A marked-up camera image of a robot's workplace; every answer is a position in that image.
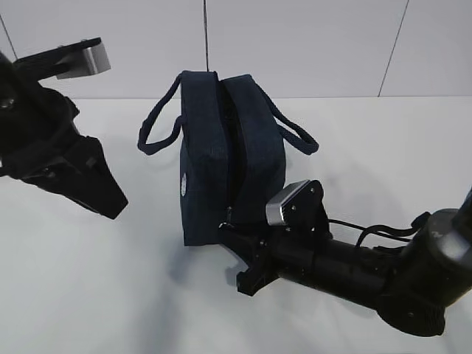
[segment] white wall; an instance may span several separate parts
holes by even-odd
[[[273,97],[376,96],[406,0],[208,0],[211,69]],[[202,0],[4,0],[18,56],[101,36],[112,70],[48,80],[72,97],[161,97],[204,70]]]
[[[470,0],[411,0],[382,95],[472,95],[471,18]]]
[[[71,97],[159,97],[205,68],[199,0],[2,0],[0,13],[19,57],[102,37],[111,71],[46,82]]]
[[[7,33],[5,32],[3,26],[0,22],[0,51],[7,56],[10,60],[15,60],[15,55],[13,54],[12,46],[8,41]]]
[[[213,69],[272,97],[378,95],[406,1],[209,2]]]

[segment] black cable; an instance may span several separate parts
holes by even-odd
[[[348,223],[346,221],[341,221],[341,220],[336,220],[336,219],[328,219],[328,222],[329,223],[336,223],[338,225],[342,225],[342,226],[346,226],[346,227],[350,227],[350,228],[353,228],[353,229],[357,229],[357,230],[361,230],[363,233],[370,229],[369,227],[363,227],[363,226],[360,226],[360,225],[355,225],[354,223]],[[391,235],[387,232],[378,232],[378,231],[369,231],[369,234],[374,234],[374,235],[377,235],[377,236],[380,236],[380,237],[384,237],[384,238],[388,238],[390,240],[396,240],[396,241],[400,241],[400,242],[409,242],[410,240],[409,239],[405,239],[405,238],[401,238],[401,237],[398,237],[398,236],[394,236],[394,235]]]
[[[369,234],[377,235],[378,232],[386,233],[400,240],[402,240],[404,237],[412,236],[416,232],[420,231],[426,225],[430,216],[431,214],[429,212],[424,212],[423,214],[421,214],[420,216],[418,216],[416,219],[413,220],[412,227],[410,229],[394,229],[393,227],[386,226],[386,225],[370,226],[361,233],[361,235],[359,236],[359,239],[357,240],[357,243],[355,244],[355,247],[357,249],[361,247],[362,241],[365,240],[367,235]]]

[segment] screw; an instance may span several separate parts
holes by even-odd
[[[13,98],[2,98],[0,99],[0,108],[1,109],[10,109],[13,107],[15,100]]]

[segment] zipper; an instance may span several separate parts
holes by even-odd
[[[234,101],[224,83],[217,80],[217,101],[220,109],[220,119],[225,131],[228,146],[228,179],[226,185],[226,222],[230,223],[235,202],[244,178],[246,177],[247,158],[244,145],[243,130]]]

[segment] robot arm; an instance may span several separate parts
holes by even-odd
[[[333,238],[329,224],[341,222],[327,218],[322,198],[318,181],[298,182],[268,202],[268,224],[220,226],[221,243],[248,265],[238,291],[252,296],[282,277],[372,308],[405,333],[442,334],[446,307],[472,287],[472,193],[459,211],[425,213],[407,230],[362,228],[355,245]],[[361,247],[368,233],[407,244]]]
[[[11,63],[0,53],[0,176],[34,184],[115,219],[128,201],[108,169],[102,145],[82,136],[77,107],[39,80],[110,69],[100,38]]]

